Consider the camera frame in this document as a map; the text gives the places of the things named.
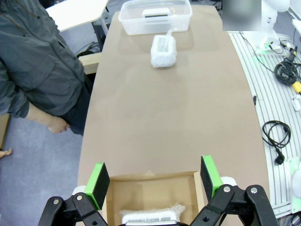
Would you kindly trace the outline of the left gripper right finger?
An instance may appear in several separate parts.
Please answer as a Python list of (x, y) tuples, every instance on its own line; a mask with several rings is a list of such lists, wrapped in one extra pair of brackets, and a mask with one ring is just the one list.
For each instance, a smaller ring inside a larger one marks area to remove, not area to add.
[(245, 226), (277, 226), (277, 219), (261, 185), (245, 190), (222, 181), (210, 155), (201, 156), (201, 182), (208, 204), (191, 226), (220, 226), (228, 215), (236, 215)]

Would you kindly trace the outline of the person's right hand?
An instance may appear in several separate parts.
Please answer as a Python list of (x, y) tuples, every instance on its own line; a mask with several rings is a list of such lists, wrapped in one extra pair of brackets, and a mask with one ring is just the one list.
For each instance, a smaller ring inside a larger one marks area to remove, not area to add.
[(61, 133), (70, 128), (70, 125), (62, 118), (52, 116), (47, 128), (54, 134)]

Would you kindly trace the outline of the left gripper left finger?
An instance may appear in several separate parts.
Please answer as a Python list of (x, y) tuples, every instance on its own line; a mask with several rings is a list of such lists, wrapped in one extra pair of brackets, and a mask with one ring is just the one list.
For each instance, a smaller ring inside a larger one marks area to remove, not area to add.
[(84, 188), (64, 200), (60, 196), (48, 199), (41, 214), (39, 226), (75, 226), (82, 222), (86, 226), (106, 226), (102, 209), (109, 188), (110, 177), (104, 162), (97, 163)]

